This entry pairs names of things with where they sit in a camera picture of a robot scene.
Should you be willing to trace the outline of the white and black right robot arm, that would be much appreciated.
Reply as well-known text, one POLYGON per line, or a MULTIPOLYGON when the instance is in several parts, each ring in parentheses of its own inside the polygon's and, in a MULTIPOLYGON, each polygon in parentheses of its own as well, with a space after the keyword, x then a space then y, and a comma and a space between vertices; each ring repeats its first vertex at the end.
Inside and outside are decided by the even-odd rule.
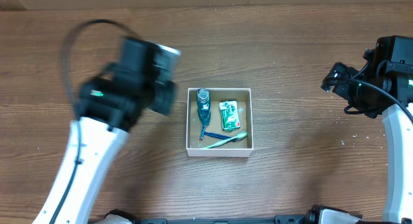
POLYGON ((380 37, 361 70, 334 64, 321 88, 348 103, 344 112, 382 117, 387 139, 387 198, 382 223, 412 223, 412 38, 380 37))

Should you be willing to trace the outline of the blue disposable razor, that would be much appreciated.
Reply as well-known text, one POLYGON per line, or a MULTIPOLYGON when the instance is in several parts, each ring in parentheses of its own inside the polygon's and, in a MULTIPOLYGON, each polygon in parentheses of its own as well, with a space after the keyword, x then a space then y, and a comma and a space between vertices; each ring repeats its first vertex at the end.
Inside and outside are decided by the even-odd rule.
POLYGON ((205 136, 216 138, 216 139, 230 139, 230 136, 217 134, 217 133, 213 133, 213 132, 207 132, 206 128, 207 128, 206 125, 203 125, 201 127, 201 133, 200 133, 200 136, 199 136, 200 139, 203 139, 205 136))

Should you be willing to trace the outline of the teal transparent bottle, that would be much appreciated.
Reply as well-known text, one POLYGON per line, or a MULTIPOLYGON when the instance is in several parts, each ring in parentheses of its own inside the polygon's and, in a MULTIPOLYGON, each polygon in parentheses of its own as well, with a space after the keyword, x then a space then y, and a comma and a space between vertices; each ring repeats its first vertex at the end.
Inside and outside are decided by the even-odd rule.
POLYGON ((196 94, 196 104, 197 104, 197 114, 202 125, 208 126, 210 124, 211 118, 211 101, 210 93, 205 88, 200 88, 197 90, 196 94))

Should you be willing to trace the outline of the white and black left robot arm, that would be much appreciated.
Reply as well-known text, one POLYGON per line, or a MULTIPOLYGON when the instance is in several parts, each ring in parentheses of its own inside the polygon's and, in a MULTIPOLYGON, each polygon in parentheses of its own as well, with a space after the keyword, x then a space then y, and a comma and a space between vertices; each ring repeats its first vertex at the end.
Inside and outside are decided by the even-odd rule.
POLYGON ((171 113, 181 57, 175 48, 133 37, 119 61, 81 86, 61 166, 35 223, 87 223, 117 153, 145 109, 171 113))

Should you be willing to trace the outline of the green white toothbrush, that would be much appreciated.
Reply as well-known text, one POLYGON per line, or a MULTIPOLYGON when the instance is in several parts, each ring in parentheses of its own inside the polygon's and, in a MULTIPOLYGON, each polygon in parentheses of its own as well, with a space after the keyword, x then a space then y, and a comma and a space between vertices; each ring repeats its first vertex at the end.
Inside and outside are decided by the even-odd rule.
POLYGON ((230 137, 227 139, 222 139, 221 141, 218 141, 212 145, 209 145, 207 147, 204 147, 204 149, 210 149, 210 148, 216 148, 216 147, 221 147, 231 141, 241 141, 243 139, 245 139, 248 136, 248 134, 246 132, 241 132, 238 135, 234 136, 234 137, 230 137))

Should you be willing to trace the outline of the green soap packet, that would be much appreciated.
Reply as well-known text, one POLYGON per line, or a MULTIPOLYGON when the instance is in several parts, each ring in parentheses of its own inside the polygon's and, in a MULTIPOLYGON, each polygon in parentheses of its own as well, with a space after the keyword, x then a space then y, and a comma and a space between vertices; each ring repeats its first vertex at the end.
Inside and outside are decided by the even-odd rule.
POLYGON ((221 113, 221 126, 224 131, 234 131, 241 127, 238 114, 237 101, 222 101, 219 103, 221 113))

